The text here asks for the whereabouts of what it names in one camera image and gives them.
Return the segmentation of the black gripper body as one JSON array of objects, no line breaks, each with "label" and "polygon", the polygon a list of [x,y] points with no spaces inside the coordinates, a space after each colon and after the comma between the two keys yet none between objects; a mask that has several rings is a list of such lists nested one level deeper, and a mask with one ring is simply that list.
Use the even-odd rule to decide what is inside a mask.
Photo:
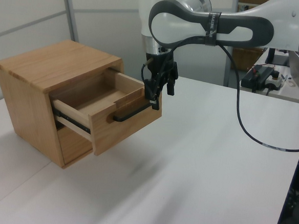
[{"label": "black gripper body", "polygon": [[158,55],[146,53],[147,68],[151,73],[150,79],[144,83],[154,85],[174,86],[178,79],[177,63],[174,62],[174,53],[169,51]]}]

